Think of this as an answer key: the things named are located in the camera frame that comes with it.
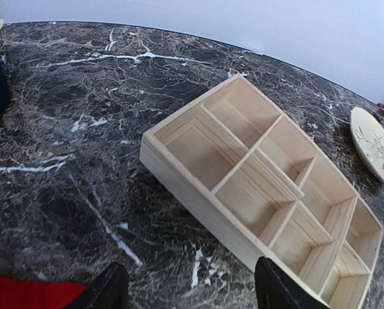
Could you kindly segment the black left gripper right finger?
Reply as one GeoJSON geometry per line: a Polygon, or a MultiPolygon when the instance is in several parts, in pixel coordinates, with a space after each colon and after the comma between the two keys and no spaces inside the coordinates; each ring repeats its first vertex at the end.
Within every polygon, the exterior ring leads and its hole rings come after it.
{"type": "Polygon", "coordinates": [[[327,309],[287,275],[272,259],[259,257],[254,271],[258,308],[327,309]]]}

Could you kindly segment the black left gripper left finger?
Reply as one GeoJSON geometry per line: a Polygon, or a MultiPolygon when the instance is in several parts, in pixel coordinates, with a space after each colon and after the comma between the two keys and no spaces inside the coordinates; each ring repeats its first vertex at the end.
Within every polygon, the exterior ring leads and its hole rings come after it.
{"type": "Polygon", "coordinates": [[[128,286],[126,267],[118,262],[113,262],[64,308],[125,309],[128,307],[128,286]]]}

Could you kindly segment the plain red sock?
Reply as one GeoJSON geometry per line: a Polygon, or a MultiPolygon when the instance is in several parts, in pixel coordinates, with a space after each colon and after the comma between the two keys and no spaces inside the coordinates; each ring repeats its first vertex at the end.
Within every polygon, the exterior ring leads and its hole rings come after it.
{"type": "Polygon", "coordinates": [[[0,308],[63,308],[85,289],[76,283],[26,282],[0,277],[0,308]]]}

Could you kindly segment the wooden compartment tray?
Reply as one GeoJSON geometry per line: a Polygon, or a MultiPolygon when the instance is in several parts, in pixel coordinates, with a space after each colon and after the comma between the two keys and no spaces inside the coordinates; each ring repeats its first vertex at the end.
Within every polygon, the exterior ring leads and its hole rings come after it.
{"type": "Polygon", "coordinates": [[[271,259],[330,308],[361,308],[383,227],[330,158],[236,74],[143,134],[140,161],[247,268],[271,259]]]}

